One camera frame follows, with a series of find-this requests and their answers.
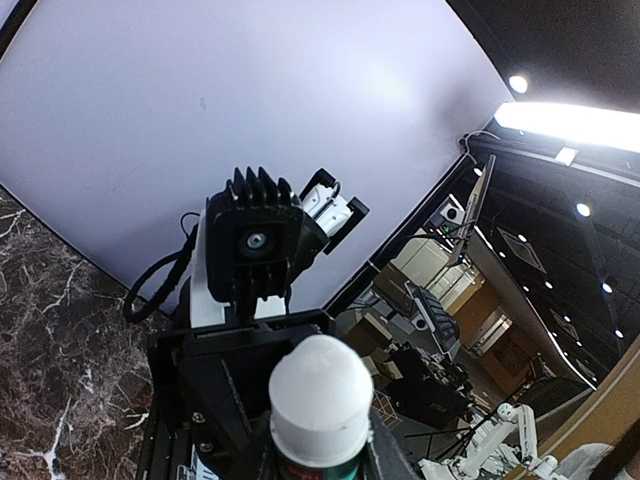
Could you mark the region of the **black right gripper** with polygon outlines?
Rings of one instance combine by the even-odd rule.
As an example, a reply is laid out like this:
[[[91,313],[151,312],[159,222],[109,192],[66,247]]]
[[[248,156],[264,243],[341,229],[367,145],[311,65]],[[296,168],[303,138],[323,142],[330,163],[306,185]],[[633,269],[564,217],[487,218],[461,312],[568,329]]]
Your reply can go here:
[[[169,433],[189,433],[202,463],[237,464],[253,424],[270,409],[275,366],[305,338],[334,332],[333,318],[316,309],[157,333],[147,358],[160,418]]]

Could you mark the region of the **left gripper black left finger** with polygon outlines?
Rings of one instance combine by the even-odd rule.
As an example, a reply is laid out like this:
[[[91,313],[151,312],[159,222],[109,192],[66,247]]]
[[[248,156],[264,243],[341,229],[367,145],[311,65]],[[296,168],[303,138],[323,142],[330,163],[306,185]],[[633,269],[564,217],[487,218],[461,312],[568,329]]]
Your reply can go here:
[[[275,478],[275,450],[270,431],[270,415],[262,414],[253,432],[254,453],[250,479]]]

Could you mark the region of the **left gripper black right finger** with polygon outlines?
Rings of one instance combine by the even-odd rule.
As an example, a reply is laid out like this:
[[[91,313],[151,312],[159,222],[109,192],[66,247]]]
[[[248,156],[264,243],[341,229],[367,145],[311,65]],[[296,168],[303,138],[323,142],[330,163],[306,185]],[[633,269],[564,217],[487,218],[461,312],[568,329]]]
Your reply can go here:
[[[370,432],[364,448],[364,478],[375,480],[418,480],[395,438],[378,413],[369,413]]]

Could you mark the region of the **green white glue stick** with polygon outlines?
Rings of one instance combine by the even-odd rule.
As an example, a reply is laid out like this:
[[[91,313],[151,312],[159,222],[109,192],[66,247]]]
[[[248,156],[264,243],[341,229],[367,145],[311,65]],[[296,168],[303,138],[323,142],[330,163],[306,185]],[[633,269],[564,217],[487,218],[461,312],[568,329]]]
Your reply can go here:
[[[311,335],[278,362],[268,390],[282,479],[358,476],[374,388],[353,349],[332,336]]]

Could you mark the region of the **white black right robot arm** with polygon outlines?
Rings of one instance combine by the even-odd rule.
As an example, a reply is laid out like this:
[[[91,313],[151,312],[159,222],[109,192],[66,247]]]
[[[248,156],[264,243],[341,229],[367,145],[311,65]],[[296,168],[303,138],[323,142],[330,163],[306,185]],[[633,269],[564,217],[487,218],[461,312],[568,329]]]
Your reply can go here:
[[[182,248],[162,260],[164,282],[143,304],[132,287],[123,316],[138,324],[173,292],[173,326],[147,358],[153,397],[138,461],[141,479],[187,479],[198,465],[225,474],[270,406],[269,377],[305,337],[330,334],[320,309],[291,313],[297,277],[366,217],[318,170],[301,192],[263,169],[236,170],[208,198]]]

